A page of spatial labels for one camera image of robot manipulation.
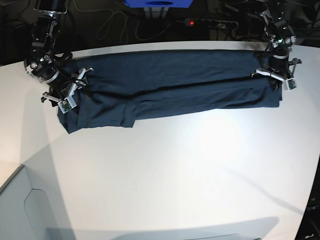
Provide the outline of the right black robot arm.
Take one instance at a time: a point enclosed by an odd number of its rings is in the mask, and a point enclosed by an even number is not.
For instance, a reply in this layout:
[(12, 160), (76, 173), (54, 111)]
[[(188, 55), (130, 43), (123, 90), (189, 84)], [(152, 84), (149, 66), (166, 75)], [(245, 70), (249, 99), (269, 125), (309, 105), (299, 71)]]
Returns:
[(48, 85), (49, 89), (42, 94), (41, 101), (49, 100), (65, 114), (76, 108), (74, 94), (77, 90), (84, 91), (90, 98), (93, 97), (86, 74), (94, 69), (81, 68), (77, 73), (69, 74), (64, 66), (67, 61), (73, 59), (73, 54), (55, 54), (56, 38), (60, 31), (60, 15), (68, 11), (66, 2), (38, 0), (34, 9), (40, 12), (40, 15), (32, 27), (32, 44), (23, 63), (24, 69), (29, 76)]

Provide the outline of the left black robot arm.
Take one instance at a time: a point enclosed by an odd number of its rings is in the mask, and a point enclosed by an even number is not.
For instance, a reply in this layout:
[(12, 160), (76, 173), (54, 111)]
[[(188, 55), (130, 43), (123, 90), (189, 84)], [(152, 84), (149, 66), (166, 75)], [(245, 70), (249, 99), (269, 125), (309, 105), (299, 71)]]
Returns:
[(259, 13), (264, 20), (264, 32), (268, 45), (264, 51), (255, 52), (253, 56), (259, 61), (260, 67), (251, 76), (261, 75), (268, 78), (272, 90), (282, 87), (285, 91), (297, 88), (295, 70), (302, 61), (290, 59), (292, 46), (297, 38), (286, 20), (281, 0), (264, 0), (265, 10)]

